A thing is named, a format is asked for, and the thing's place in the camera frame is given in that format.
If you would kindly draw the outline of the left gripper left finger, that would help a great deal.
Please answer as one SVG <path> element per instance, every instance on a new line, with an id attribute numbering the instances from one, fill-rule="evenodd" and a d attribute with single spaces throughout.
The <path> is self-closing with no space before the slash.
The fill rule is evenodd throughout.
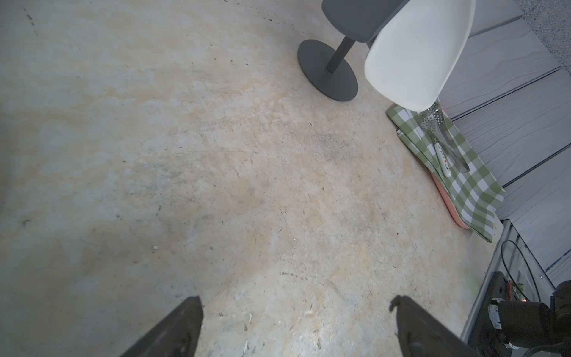
<path id="1" fill-rule="evenodd" d="M 203 318 L 200 297 L 188 297 L 122 356 L 193 357 L 199 342 Z"/>

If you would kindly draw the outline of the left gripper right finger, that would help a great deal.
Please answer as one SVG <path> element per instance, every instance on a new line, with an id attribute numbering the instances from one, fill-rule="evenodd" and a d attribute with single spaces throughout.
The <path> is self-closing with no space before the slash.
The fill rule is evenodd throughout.
<path id="1" fill-rule="evenodd" d="M 390 303 L 390 311 L 395 308 L 397 336 L 403 356 L 479 356 L 474 348 L 462 342 L 412 298 L 395 296 Z"/>

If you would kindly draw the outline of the cream spatula light wood handle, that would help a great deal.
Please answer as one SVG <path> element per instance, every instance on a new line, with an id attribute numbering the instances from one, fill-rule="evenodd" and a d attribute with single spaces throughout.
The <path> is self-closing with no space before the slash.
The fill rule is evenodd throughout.
<path id="1" fill-rule="evenodd" d="M 370 47 L 364 64 L 369 84 L 400 107 L 427 110 L 465 47 L 475 7 L 472 0 L 409 1 Z"/>

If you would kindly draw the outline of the grey spatula mint handle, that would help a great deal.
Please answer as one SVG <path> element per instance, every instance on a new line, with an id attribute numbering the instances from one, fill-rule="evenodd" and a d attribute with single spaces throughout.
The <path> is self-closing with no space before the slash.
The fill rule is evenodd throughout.
<path id="1" fill-rule="evenodd" d="M 322 12 L 345 37 L 367 43 L 403 9 L 408 0 L 324 0 Z"/>

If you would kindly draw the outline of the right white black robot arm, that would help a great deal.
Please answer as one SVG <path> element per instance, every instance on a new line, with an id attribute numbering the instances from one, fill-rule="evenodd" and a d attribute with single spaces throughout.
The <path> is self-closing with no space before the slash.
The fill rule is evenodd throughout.
<path id="1" fill-rule="evenodd" d="M 514 284 L 495 272 L 475 312 L 467 345 L 482 356 L 570 355 L 570 282 L 556 287 L 550 304 L 515 299 Z"/>

